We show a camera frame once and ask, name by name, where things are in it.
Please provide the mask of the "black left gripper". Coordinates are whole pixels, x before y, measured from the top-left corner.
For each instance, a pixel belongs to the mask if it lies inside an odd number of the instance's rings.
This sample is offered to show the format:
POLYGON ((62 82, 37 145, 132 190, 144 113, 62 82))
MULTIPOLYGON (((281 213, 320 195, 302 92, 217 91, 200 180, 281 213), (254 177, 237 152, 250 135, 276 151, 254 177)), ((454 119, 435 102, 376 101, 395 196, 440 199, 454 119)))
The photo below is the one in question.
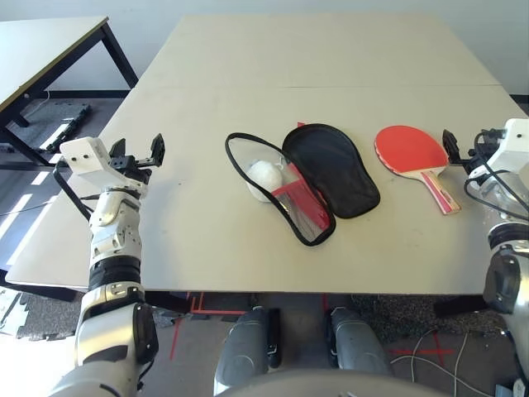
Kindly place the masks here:
POLYGON ((126 154, 126 139, 116 141, 111 150, 109 165, 118 173, 128 179, 133 179, 142 184, 148 184, 152 175, 153 166, 160 167, 163 164, 165 155, 165 143, 161 134, 155 136, 151 142, 150 158, 137 160, 133 155, 126 154))

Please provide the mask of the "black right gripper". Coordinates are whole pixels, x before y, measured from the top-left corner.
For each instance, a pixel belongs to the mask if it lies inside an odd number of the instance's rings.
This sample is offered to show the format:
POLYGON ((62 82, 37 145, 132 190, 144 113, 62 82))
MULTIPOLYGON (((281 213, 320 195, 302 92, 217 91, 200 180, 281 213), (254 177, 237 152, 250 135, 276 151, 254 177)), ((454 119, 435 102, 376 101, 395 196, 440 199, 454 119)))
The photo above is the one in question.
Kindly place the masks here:
POLYGON ((448 155, 449 163, 451 165, 461 165, 468 176, 484 165, 490 157, 488 145, 478 144, 476 148, 468 150, 468 156, 464 158, 460 155, 454 134, 446 129, 442 133, 442 145, 448 155))

